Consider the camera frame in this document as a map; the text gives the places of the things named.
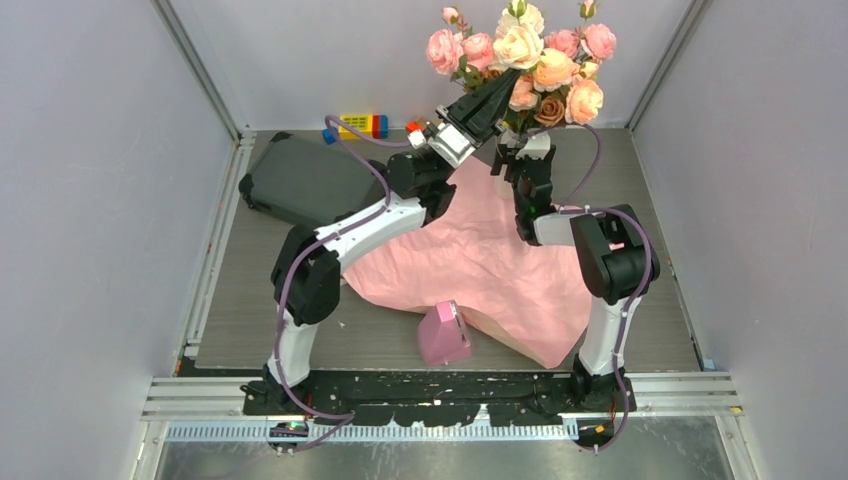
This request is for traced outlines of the white rose flower stem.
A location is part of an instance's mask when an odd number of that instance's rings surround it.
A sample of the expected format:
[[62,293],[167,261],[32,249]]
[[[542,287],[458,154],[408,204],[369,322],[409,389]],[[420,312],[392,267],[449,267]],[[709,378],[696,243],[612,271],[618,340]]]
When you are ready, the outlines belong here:
[[493,50],[506,69],[529,70],[542,56],[544,17],[528,1],[509,1],[498,20]]

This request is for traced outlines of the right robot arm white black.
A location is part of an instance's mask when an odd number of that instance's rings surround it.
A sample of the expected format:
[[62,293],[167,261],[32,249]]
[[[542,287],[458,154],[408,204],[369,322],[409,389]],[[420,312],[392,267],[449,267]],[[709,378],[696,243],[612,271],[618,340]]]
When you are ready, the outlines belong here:
[[584,410],[625,395],[624,346],[630,320],[660,273],[654,247],[633,207],[564,207],[551,194],[552,160],[520,155],[497,146],[491,173],[512,189],[519,237],[533,246],[574,248],[586,289],[592,296],[583,343],[575,356],[570,395]]

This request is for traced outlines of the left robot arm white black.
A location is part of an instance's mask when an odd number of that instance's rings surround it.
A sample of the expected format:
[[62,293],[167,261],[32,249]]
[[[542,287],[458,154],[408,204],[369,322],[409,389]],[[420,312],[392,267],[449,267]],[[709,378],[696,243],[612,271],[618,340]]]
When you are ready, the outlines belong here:
[[449,179],[491,138],[522,73],[508,69],[494,80],[437,109],[439,122],[408,134],[393,146],[384,169],[364,166],[384,190],[376,203],[326,226],[293,227],[272,271],[277,327],[267,370],[268,400],[280,412],[298,412],[307,398],[302,383],[317,327],[337,308],[342,274],[364,255],[402,234],[440,218],[456,192]]

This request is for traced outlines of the pink paper bouquet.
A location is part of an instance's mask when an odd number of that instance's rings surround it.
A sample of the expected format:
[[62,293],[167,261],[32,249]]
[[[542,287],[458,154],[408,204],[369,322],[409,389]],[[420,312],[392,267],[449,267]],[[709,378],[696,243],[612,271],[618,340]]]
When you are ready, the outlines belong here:
[[512,202],[481,160],[467,160],[450,181],[457,191],[441,218],[358,259],[345,280],[395,310],[424,313],[452,300],[477,330],[544,368],[560,366],[590,314],[575,249],[522,241]]

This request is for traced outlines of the pink rose flower stem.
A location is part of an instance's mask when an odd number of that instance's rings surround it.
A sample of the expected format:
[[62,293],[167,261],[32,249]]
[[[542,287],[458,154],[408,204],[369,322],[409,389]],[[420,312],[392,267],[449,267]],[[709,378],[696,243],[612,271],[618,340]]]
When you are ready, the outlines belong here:
[[493,38],[475,32],[456,7],[443,7],[440,16],[446,27],[432,33],[425,47],[431,68],[461,84],[466,92],[496,78]]

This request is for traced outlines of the white ribbed vase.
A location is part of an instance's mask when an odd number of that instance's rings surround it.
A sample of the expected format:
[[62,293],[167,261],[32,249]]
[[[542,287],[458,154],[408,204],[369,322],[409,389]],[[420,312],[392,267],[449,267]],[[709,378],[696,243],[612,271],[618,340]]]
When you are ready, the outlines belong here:
[[[549,131],[546,128],[530,129],[529,131],[523,132],[523,133],[515,132],[512,129],[507,129],[498,138],[497,145],[507,145],[508,147],[513,148],[514,149],[514,157],[516,158],[517,151],[524,145],[524,143],[526,142],[526,139],[530,135],[533,135],[535,133],[541,133],[541,132],[547,132],[549,134]],[[551,151],[547,154],[547,156],[551,153],[554,153],[555,149],[556,149],[556,147],[551,140]]]

